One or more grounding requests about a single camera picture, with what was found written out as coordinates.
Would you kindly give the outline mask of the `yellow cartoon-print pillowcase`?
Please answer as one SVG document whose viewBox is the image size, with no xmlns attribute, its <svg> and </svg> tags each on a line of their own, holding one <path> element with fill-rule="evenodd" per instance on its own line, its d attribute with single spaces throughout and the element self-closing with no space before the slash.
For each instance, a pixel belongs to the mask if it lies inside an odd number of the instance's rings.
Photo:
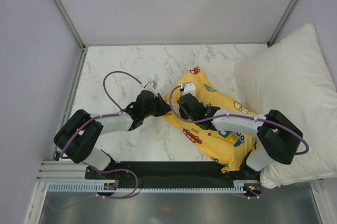
<svg viewBox="0 0 337 224">
<path fill-rule="evenodd" d="M 186 82 L 191 82 L 196 87 L 196 98 L 199 102 L 230 112 L 254 113 L 231 97 L 217 91 L 198 66 L 186 72 L 175 85 L 178 86 Z M 204 154 L 223 165 L 221 169 L 223 173 L 239 171 L 246 155 L 255 149 L 256 138 L 251 135 L 233 131 L 202 130 L 193 123 L 186 123 L 178 119 L 171 112 L 164 117 Z"/>
</svg>

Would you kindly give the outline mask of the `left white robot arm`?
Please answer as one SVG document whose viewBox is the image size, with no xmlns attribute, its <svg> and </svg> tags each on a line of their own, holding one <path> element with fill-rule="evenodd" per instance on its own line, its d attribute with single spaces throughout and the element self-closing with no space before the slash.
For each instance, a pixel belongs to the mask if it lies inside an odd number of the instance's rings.
<svg viewBox="0 0 337 224">
<path fill-rule="evenodd" d="M 109 179 L 115 173 L 114 160 L 95 146 L 99 137 L 133 131 L 149 116 L 164 116 L 170 110 L 159 93 L 143 90 L 121 113 L 92 115 L 83 109 L 77 110 L 57 132 L 54 143 L 61 149 L 60 157 L 66 155 L 74 163 L 90 165 L 102 178 Z"/>
</svg>

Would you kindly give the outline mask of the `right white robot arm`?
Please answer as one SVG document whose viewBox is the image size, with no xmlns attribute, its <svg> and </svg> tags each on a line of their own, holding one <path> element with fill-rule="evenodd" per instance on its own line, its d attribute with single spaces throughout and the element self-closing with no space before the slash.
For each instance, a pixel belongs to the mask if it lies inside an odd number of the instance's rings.
<svg viewBox="0 0 337 224">
<path fill-rule="evenodd" d="M 247 179 L 253 179 L 274 162 L 289 165 L 296 155 L 309 151 L 303 133 L 277 110 L 270 110 L 266 115 L 230 112 L 204 105 L 190 93 L 181 96 L 177 103 L 183 121 L 194 123 L 203 130 L 247 134 L 259 140 L 260 144 L 240 167 L 242 176 Z"/>
</svg>

